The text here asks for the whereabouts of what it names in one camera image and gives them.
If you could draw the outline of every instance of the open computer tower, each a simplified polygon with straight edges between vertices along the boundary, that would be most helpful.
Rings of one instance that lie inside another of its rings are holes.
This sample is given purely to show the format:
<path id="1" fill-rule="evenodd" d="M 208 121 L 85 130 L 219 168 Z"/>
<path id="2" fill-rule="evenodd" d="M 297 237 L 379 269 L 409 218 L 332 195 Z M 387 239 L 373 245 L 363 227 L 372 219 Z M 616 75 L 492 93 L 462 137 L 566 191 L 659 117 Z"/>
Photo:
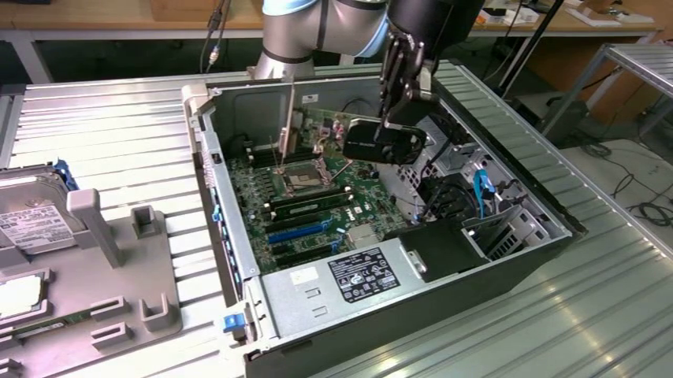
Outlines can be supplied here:
<path id="1" fill-rule="evenodd" d="M 240 321 L 221 354 L 247 376 L 307 376 L 507 293 L 583 233 L 432 86 L 440 109 L 404 166 L 341 155 L 345 133 L 377 112 L 371 74 L 182 88 Z"/>

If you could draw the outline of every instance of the corrugated metal surface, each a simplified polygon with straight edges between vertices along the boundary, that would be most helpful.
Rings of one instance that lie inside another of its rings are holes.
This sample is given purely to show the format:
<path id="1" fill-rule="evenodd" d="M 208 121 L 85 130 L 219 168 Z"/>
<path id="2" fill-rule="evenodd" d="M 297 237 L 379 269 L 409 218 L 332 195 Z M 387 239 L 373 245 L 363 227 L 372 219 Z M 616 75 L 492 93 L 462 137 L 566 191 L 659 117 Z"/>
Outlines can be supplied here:
<path id="1" fill-rule="evenodd" d="M 476 82 L 448 64 L 438 77 L 590 234 L 511 294 L 319 376 L 662 376 L 673 363 L 669 260 Z M 240 79 L 208 76 L 210 82 Z M 106 219 L 150 203 L 170 230 L 182 332 L 70 376 L 225 373 L 212 328 L 223 300 L 180 120 L 180 87 L 197 80 L 54 84 L 26 91 L 10 165 L 66 158 L 81 186 L 104 188 Z"/>
<path id="2" fill-rule="evenodd" d="M 669 258 L 468 73 L 444 69 L 438 77 L 584 224 L 588 235 L 508 295 L 316 378 L 670 376 Z"/>
<path id="3" fill-rule="evenodd" d="M 623 43 L 607 45 L 604 54 L 662 93 L 673 96 L 673 47 Z"/>

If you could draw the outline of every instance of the hard drive label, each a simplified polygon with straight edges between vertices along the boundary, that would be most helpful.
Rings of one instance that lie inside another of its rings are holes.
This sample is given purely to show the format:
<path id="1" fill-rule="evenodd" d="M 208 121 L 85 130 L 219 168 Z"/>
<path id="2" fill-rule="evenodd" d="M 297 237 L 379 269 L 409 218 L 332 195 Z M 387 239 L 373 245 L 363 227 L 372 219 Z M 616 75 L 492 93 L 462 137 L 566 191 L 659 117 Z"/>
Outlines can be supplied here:
<path id="1" fill-rule="evenodd" d="M 53 205 L 0 214 L 0 232 L 22 250 L 72 239 L 70 229 Z"/>

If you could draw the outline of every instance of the sticker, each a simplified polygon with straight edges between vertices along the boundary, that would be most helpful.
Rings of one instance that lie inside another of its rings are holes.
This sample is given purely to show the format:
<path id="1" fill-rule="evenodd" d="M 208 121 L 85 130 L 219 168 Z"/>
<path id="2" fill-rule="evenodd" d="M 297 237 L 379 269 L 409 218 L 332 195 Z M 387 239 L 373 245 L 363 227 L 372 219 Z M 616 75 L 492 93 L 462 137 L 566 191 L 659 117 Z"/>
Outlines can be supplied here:
<path id="1" fill-rule="evenodd" d="M 0 214 L 0 232 L 22 250 L 72 239 L 54 205 Z"/>
<path id="2" fill-rule="evenodd" d="M 373 248 L 328 262 L 345 302 L 353 303 L 399 286 L 388 261 Z"/>
<path id="3" fill-rule="evenodd" d="M 309 104 L 312 102 L 317 102 L 317 94 L 307 94 L 301 96 L 301 104 Z"/>
<path id="4" fill-rule="evenodd" d="M 295 270 L 289 273 L 289 279 L 293 285 L 303 284 L 308 281 L 317 279 L 317 270 L 311 266 L 309 268 Z"/>

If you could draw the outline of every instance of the blue latch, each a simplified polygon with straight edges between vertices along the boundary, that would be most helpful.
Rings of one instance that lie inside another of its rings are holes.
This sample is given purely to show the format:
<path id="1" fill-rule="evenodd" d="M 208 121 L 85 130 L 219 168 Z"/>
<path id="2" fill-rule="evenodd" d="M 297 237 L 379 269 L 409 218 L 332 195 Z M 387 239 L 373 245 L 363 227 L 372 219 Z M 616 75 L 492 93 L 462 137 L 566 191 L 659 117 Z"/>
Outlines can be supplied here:
<path id="1" fill-rule="evenodd" d="M 76 185 L 74 178 L 72 177 L 72 174 L 70 174 L 70 167 L 66 166 L 65 161 L 58 159 L 56 161 L 56 164 L 53 165 L 53 168 L 61 174 L 61 178 L 62 178 L 62 181 L 65 181 L 65 186 L 66 186 L 68 190 L 70 190 L 70 191 L 78 190 L 78 186 Z"/>
<path id="2" fill-rule="evenodd" d="M 228 315 L 224 317 L 224 328 L 223 332 L 231 332 L 235 329 L 240 329 L 244 327 L 244 316 L 243 313 L 235 313 L 233 315 Z"/>
<path id="3" fill-rule="evenodd" d="M 213 222 L 221 222 L 221 212 L 220 212 L 220 204 L 215 205 L 215 208 L 212 210 L 212 221 Z"/>
<path id="4" fill-rule="evenodd" d="M 495 187 L 491 184 L 491 180 L 487 178 L 486 169 L 479 169 L 474 173 L 474 195 L 476 197 L 476 203 L 479 205 L 479 218 L 483 218 L 483 189 L 486 189 L 491 193 L 495 193 Z"/>

